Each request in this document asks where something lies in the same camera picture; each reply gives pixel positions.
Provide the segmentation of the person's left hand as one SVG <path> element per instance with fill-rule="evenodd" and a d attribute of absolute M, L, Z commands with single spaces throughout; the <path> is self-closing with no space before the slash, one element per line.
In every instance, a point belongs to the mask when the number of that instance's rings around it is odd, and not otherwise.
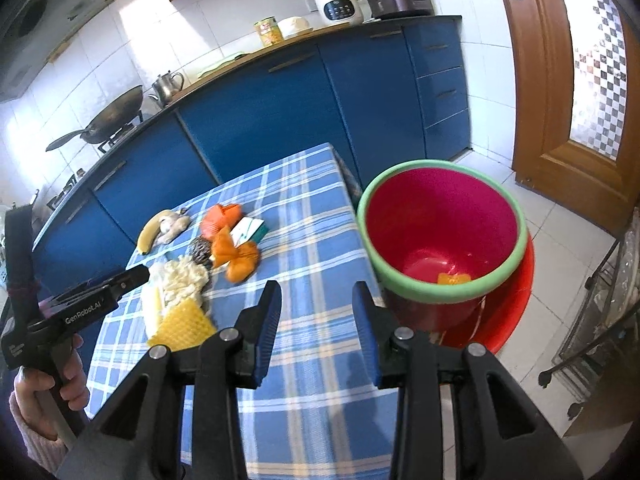
<path fill-rule="evenodd" d="M 61 398 L 74 412 L 82 412 L 89 402 L 89 390 L 87 388 L 87 376 L 82 368 L 81 358 L 77 349 L 84 341 L 78 334 L 73 336 L 73 351 L 70 354 L 64 368 L 63 375 L 67 379 L 61 388 Z M 58 438 L 53 422 L 44 414 L 36 393 L 47 391 L 55 384 L 54 379 L 46 373 L 34 368 L 21 367 L 14 379 L 14 399 L 22 419 L 31 430 L 40 437 L 50 441 Z"/>

